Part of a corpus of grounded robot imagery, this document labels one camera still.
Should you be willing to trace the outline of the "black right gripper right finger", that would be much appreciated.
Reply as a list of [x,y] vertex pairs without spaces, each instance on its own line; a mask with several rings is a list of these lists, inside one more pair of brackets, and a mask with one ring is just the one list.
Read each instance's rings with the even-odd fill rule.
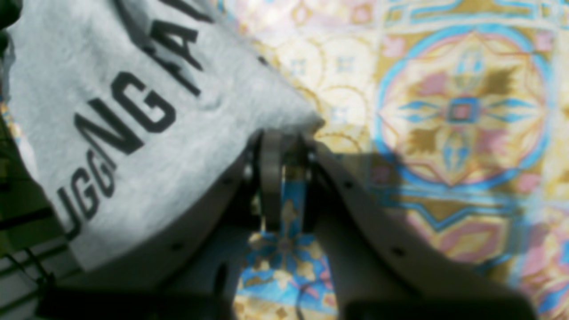
[[307,134],[301,230],[327,255],[340,320],[536,320],[528,298],[434,249]]

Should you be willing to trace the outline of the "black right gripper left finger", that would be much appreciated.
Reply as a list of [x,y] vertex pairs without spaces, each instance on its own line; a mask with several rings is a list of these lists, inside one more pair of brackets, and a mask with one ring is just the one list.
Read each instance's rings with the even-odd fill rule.
[[285,135],[254,133],[206,193],[110,263],[44,290],[46,320],[232,320],[252,233],[281,230]]

